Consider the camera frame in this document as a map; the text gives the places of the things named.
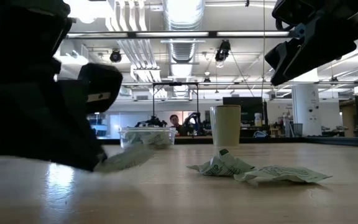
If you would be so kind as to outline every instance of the cable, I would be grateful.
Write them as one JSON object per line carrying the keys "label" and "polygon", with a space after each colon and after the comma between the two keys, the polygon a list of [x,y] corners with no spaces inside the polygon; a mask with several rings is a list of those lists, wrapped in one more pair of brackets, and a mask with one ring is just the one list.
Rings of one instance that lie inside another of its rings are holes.
{"label": "cable", "polygon": [[263,98],[264,98],[264,83],[265,83],[265,55],[266,55],[266,8],[265,8],[265,2],[264,0],[264,61],[262,62],[262,90],[260,97],[262,98],[262,104],[263,104]]}
{"label": "cable", "polygon": [[217,63],[215,60],[215,82],[216,82],[216,92],[215,93],[219,93],[218,92],[218,67],[217,67]]}
{"label": "cable", "polygon": [[248,90],[251,92],[252,97],[255,97],[254,94],[253,94],[253,92],[252,92],[252,90],[251,90],[251,88],[249,88],[249,85],[248,85],[248,83],[247,83],[246,78],[243,76],[243,74],[242,74],[242,72],[241,72],[241,69],[240,69],[239,64],[237,63],[236,57],[234,56],[234,54],[233,54],[233,52],[232,52],[231,50],[230,50],[230,53],[231,53],[231,55],[233,55],[234,62],[236,63],[237,68],[239,69],[239,72],[240,72],[240,74],[241,74],[241,77],[242,77],[242,79],[244,80],[244,82],[246,83]]}
{"label": "cable", "polygon": [[[216,50],[212,53],[212,58],[214,57],[214,55],[215,55],[215,53],[216,53],[217,51],[218,51],[218,49],[216,49]],[[209,66],[211,65],[212,58],[209,60],[208,66],[206,67],[204,73],[207,72],[207,71],[209,71]]]}

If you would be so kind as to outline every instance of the white column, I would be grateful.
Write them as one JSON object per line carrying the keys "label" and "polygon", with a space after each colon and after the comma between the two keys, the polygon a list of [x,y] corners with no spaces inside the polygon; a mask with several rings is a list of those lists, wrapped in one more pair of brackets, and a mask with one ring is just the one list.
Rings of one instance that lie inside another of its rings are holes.
{"label": "white column", "polygon": [[[314,69],[294,81],[317,81],[317,69]],[[321,115],[319,105],[318,85],[294,85],[292,86],[292,103],[294,123],[303,124],[304,136],[321,135]]]}

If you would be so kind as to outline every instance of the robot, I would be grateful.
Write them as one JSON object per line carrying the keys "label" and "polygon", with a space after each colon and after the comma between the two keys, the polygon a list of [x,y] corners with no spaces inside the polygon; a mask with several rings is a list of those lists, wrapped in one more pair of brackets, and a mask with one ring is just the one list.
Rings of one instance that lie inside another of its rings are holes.
{"label": "robot", "polygon": [[0,156],[93,171],[107,156],[86,115],[112,105],[122,74],[89,63],[78,80],[55,82],[69,13],[62,0],[0,1]]}
{"label": "robot", "polygon": [[278,0],[272,13],[278,30],[296,38],[278,44],[265,59],[280,85],[356,49],[358,0]]}

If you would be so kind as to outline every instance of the security camera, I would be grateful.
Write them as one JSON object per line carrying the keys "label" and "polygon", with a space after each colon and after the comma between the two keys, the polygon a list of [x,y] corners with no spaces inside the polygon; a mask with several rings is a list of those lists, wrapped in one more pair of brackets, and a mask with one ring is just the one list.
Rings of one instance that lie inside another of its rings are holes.
{"label": "security camera", "polygon": [[112,50],[112,53],[110,55],[110,61],[114,62],[114,63],[118,63],[121,61],[121,54],[119,53],[119,50]]}

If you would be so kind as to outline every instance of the paper wrapper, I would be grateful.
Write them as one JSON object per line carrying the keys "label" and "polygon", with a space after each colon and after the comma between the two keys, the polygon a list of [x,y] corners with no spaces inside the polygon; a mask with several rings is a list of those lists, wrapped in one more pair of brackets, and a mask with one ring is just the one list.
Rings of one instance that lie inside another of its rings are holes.
{"label": "paper wrapper", "polygon": [[209,162],[187,166],[187,168],[197,170],[203,175],[232,177],[234,174],[251,171],[254,166],[233,157],[227,149],[222,149],[219,155],[214,156]]}
{"label": "paper wrapper", "polygon": [[266,166],[251,172],[235,175],[234,178],[240,182],[263,177],[272,180],[289,180],[292,182],[315,183],[327,179],[327,176],[304,167]]}
{"label": "paper wrapper", "polygon": [[107,158],[99,163],[93,170],[95,172],[110,173],[131,167],[141,166],[154,155],[151,149],[130,149],[123,153]]}

